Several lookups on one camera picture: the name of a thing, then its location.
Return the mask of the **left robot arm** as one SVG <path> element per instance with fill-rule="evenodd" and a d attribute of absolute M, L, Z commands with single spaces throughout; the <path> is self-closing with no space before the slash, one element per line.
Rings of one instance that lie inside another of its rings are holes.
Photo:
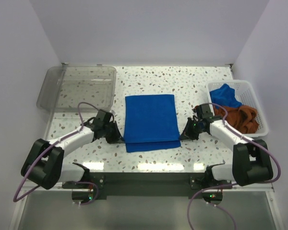
<path fill-rule="evenodd" d="M 64 164 L 63 160 L 78 148 L 101 138 L 108 144 L 124 142 L 113 114 L 105 110 L 99 110 L 95 117 L 83 121 L 63 137 L 35 141 L 21 175 L 47 190 L 59 182 L 74 182 L 79 188 L 85 188 L 90 182 L 89 169 L 79 163 Z"/>

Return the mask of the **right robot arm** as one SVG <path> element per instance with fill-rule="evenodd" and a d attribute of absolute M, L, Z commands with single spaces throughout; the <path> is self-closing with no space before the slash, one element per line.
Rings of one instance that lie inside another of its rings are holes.
<path fill-rule="evenodd" d="M 198 140 L 201 133 L 207 133 L 232 151 L 231 164 L 206 167 L 206 186 L 215 188 L 222 181 L 236 182 L 239 186 L 272 182 L 274 173 L 266 143 L 245 136 L 226 121 L 225 115 L 215 115 L 210 106 L 210 103 L 204 103 L 194 108 L 195 114 L 188 118 L 179 137 L 180 140 Z"/>

